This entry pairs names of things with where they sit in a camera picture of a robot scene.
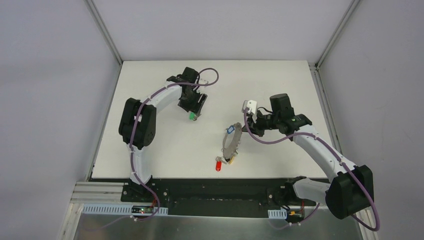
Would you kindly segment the green tag with key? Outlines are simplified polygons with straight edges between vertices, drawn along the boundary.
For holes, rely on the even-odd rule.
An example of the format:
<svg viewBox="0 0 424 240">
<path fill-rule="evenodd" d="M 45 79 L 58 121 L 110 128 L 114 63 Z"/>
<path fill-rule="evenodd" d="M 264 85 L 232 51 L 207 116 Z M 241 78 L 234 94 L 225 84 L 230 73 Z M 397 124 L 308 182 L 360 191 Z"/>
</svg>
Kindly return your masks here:
<svg viewBox="0 0 424 240">
<path fill-rule="evenodd" d="M 194 112 L 189 113 L 189 119 L 192 120 L 192 121 L 196 121 L 200 116 L 201 116 L 201 114 L 196 114 Z"/>
</svg>

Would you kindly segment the silver key with red tag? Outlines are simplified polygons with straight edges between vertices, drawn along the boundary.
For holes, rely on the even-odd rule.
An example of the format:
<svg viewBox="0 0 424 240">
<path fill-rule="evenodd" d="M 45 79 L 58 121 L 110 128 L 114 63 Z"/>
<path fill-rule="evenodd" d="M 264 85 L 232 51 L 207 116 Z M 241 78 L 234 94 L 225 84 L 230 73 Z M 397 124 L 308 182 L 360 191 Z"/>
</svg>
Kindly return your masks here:
<svg viewBox="0 0 424 240">
<path fill-rule="evenodd" d="M 220 172 L 220 171 L 221 171 L 221 169 L 222 169 L 222 165 L 223 165 L 223 164 L 226 164 L 226 161 L 225 161 L 225 159 L 224 159 L 223 157 L 221 157 L 221 156 L 217 156 L 217 157 L 215 158 L 215 161 L 216 161 L 216 164 L 215 164 L 215 170 L 216 170 L 217 172 Z"/>
</svg>

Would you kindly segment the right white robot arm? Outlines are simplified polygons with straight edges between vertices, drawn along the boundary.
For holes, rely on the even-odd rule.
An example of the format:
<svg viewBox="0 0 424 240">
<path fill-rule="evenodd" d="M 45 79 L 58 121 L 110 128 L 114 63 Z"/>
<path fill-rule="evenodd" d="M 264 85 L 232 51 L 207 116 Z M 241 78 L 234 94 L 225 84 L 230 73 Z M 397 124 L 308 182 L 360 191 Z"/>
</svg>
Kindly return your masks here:
<svg viewBox="0 0 424 240">
<path fill-rule="evenodd" d="M 375 210 L 373 173 L 366 165 L 357 165 L 348 160 L 334 147 L 322 139 L 312 121 L 304 114 L 296 114 L 286 93 L 269 98 L 271 111 L 263 114 L 257 102 L 245 100 L 243 131 L 262 144 L 277 144 L 260 138 L 265 131 L 277 130 L 283 140 L 302 148 L 321 168 L 328 183 L 297 177 L 284 190 L 284 200 L 290 205 L 310 200 L 325 204 L 338 219 L 345 219 L 368 207 Z"/>
</svg>

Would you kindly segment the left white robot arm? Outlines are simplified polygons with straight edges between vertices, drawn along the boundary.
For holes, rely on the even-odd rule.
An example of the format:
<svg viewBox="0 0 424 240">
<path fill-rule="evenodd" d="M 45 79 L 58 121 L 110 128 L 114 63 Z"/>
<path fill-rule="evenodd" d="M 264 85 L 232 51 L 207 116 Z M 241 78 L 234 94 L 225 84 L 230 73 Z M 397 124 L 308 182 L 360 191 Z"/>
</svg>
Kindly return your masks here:
<svg viewBox="0 0 424 240">
<path fill-rule="evenodd" d="M 152 177 L 146 149 L 156 135 L 157 115 L 168 105 L 177 102 L 178 107 L 189 113 L 189 119 L 195 121 L 201 115 L 208 97 L 200 92 L 200 87 L 209 85 L 208 81 L 201 82 L 203 72 L 186 67 L 183 73 L 170 76 L 164 86 L 146 99 L 130 97 L 125 102 L 118 133 L 130 153 L 130 179 L 138 184 L 133 195 L 140 202 L 149 201 L 153 195 L 153 189 L 146 185 Z"/>
</svg>

